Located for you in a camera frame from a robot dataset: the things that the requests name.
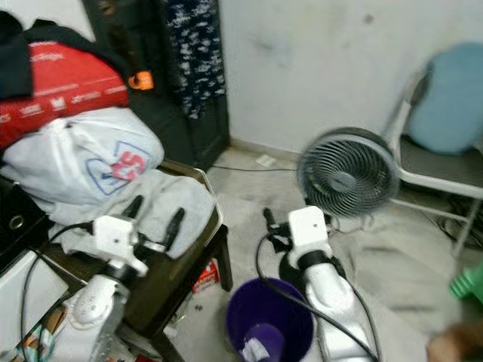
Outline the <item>purple plastic bucket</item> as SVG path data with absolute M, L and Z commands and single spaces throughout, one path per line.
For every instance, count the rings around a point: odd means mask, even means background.
M 232 293 L 226 310 L 226 331 L 239 353 L 246 341 L 258 339 L 270 354 L 263 362 L 301 362 L 310 351 L 315 320 L 310 311 L 289 300 L 305 299 L 289 283 L 268 277 L 245 282 Z

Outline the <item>green plastic stool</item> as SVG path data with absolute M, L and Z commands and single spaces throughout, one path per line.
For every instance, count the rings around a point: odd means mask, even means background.
M 450 283 L 449 290 L 456 299 L 468 299 L 472 296 L 483 304 L 483 262 L 457 275 Z

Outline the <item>grey cloth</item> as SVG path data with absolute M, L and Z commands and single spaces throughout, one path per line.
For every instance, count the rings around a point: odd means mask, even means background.
M 136 225 L 150 241 L 163 241 L 172 217 L 183 208 L 180 230 L 167 248 L 172 259 L 189 251 L 215 211 L 214 197 L 198 180 L 149 170 L 99 204 L 55 203 L 49 217 L 63 226 L 92 221 L 100 215 L 121 213 L 139 195 L 144 201 Z

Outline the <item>grey electric fan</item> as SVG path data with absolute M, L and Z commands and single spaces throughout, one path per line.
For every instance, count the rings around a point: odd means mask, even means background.
M 376 213 L 400 189 L 396 159 L 382 137 L 358 127 L 318 136 L 297 162 L 297 181 L 307 206 L 323 210 L 323 230 L 334 222 Z

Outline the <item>white metal chair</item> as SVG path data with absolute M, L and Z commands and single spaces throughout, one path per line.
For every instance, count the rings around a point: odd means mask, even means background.
M 469 198 L 469 210 L 462 215 L 446 213 L 401 199 L 394 199 L 392 202 L 463 222 L 451 248 L 452 254 L 459 256 L 466 247 L 474 220 L 483 208 L 483 155 L 472 155 L 469 152 L 460 156 L 438 155 L 421 148 L 404 136 L 411 111 L 428 92 L 431 73 L 430 66 L 424 66 L 408 79 L 401 92 L 398 107 L 383 132 L 383 138 L 389 143 L 390 151 L 394 155 L 401 182 Z

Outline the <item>dark floral curtain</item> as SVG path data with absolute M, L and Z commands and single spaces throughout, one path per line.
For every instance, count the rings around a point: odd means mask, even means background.
M 184 114 L 200 118 L 204 103 L 226 94 L 220 10 L 217 0 L 165 0 L 176 95 Z

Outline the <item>white drawer cabinet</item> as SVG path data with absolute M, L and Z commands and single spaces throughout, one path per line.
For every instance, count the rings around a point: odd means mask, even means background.
M 68 283 L 31 250 L 1 272 L 0 362 L 14 359 L 15 347 L 68 290 Z

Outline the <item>red box with white logos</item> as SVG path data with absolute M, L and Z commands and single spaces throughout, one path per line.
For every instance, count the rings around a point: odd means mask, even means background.
M 0 102 L 0 146 L 35 132 L 55 118 L 111 107 L 128 107 L 121 76 L 93 54 L 54 41 L 29 45 L 34 90 L 31 97 Z

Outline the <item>small orange clip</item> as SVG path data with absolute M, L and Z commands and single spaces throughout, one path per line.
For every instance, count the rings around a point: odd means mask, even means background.
M 154 76 L 149 70 L 139 70 L 128 79 L 128 86 L 139 91 L 149 91 L 154 89 Z

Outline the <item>crumpled white paper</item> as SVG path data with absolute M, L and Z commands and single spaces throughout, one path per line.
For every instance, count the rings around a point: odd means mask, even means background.
M 239 353 L 241 353 L 245 362 L 263 362 L 263 360 L 270 358 L 269 352 L 258 339 L 246 341 L 244 348 Z

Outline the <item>white plastic bag red logo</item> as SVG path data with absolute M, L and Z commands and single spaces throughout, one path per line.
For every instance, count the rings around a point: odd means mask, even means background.
M 48 203 L 99 204 L 165 158 L 130 108 L 55 118 L 4 151 L 1 176 Z

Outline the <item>blue cushion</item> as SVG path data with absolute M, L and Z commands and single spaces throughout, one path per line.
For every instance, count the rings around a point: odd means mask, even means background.
M 483 44 L 453 45 L 431 59 L 429 70 L 408 135 L 435 154 L 462 155 L 483 137 Z

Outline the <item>red packet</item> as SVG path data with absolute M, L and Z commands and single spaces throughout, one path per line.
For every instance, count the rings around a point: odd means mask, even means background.
M 191 286 L 191 290 L 193 293 L 200 293 L 207 287 L 217 286 L 220 283 L 220 265 L 216 259 L 211 259 Z

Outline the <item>black garment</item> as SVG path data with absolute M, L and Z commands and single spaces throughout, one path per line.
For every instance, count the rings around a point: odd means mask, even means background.
M 52 20 L 35 20 L 30 28 L 10 13 L 0 11 L 0 99 L 31 97 L 34 90 L 33 66 L 29 45 L 39 41 L 58 44 L 93 54 L 121 77 L 134 74 L 128 62 L 106 46 L 95 44 L 72 28 Z

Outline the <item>black box with round hole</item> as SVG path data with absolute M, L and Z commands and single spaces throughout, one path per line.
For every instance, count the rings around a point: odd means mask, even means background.
M 52 226 L 48 214 L 20 184 L 2 184 L 0 272 L 6 272 L 27 250 L 44 249 Z

